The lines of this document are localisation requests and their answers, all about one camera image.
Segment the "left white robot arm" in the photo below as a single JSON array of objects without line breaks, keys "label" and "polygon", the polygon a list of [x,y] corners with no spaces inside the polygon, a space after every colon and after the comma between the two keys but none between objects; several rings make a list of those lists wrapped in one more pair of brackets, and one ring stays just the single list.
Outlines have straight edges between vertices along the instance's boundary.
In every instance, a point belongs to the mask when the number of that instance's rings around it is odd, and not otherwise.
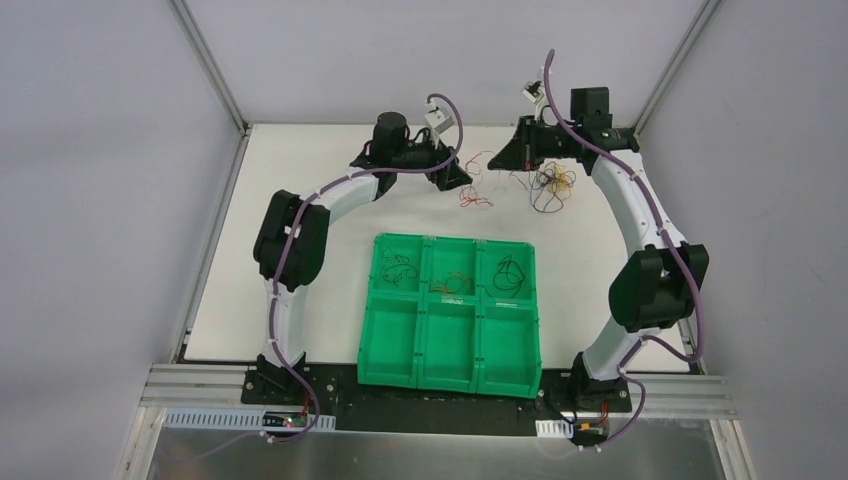
[{"label": "left white robot arm", "polygon": [[281,404],[293,404],[310,388],[299,369],[309,285],[324,264],[329,229],[353,210],[381,199],[401,174],[422,174],[441,191],[470,184],[459,166],[459,144],[442,136],[464,128],[457,113],[428,106],[425,125],[413,133],[404,115],[378,115],[370,138],[344,174],[313,192],[281,189],[269,202],[253,246],[267,293],[266,340],[257,371]]}]

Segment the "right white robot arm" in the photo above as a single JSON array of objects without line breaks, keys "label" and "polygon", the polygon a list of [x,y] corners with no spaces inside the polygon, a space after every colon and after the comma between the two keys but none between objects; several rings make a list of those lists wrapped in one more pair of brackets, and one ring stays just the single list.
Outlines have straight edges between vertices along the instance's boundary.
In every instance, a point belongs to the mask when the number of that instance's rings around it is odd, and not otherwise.
[{"label": "right white robot arm", "polygon": [[576,356],[565,385],[569,402],[597,409],[602,402],[628,399],[623,375],[648,343],[683,362],[699,361],[701,347],[686,354],[659,335],[683,319],[701,317],[700,288],[709,254],[666,215],[647,178],[635,133],[612,124],[607,88],[572,90],[570,116],[555,124],[544,119],[555,107],[543,81],[526,84],[523,93],[535,111],[519,118],[513,137],[488,169],[530,172],[548,159],[576,160],[606,198],[625,242],[627,262],[608,291],[611,317]]}]

